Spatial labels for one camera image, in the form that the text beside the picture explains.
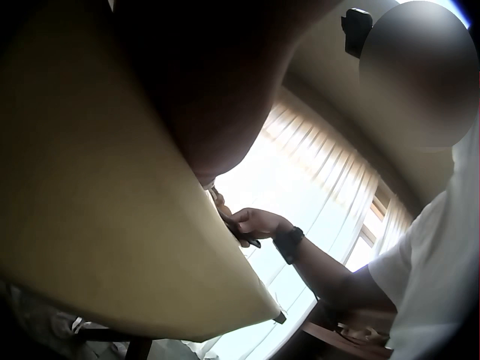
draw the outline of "ceiling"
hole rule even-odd
[[[359,60],[345,50],[340,17],[350,8],[368,11],[375,23],[398,3],[394,0],[345,0],[314,26],[300,43],[289,67],[347,120],[355,122],[383,152],[423,205],[445,189],[453,171],[451,149],[425,152],[389,141],[395,134],[380,132],[379,118],[363,104],[359,85]]]

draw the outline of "finger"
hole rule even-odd
[[[247,240],[239,240],[240,246],[243,248],[248,248],[250,243]]]
[[[235,221],[236,223],[247,221],[250,218],[250,209],[245,208],[241,209],[240,211],[234,213],[232,216],[230,216],[230,219]]]
[[[269,233],[269,232],[262,232],[262,231],[257,231],[257,230],[254,230],[254,231],[250,232],[249,235],[251,235],[252,237],[254,237],[256,239],[268,239],[268,238],[272,237],[272,234]]]
[[[254,232],[257,230],[257,225],[255,221],[252,221],[252,220],[239,222],[237,226],[239,228],[239,231],[245,234],[249,232]]]

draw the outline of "window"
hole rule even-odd
[[[373,246],[384,232],[383,221],[389,202],[390,198],[382,186],[377,187],[360,233],[347,257],[345,267],[348,270],[357,271],[373,260]]]

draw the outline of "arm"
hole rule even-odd
[[[396,312],[367,266],[352,273],[307,238],[299,244],[293,265],[310,290],[336,309]]]
[[[259,239],[293,228],[285,218],[257,209],[240,210],[232,215],[232,219],[239,223],[240,231]],[[338,310],[368,308],[396,311],[394,304],[373,280],[368,267],[352,273],[307,238],[298,245],[293,265],[310,290]]]

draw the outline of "chair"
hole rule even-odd
[[[107,1],[44,1],[0,59],[0,276],[111,328],[90,339],[132,340],[128,358],[278,317],[111,16]]]

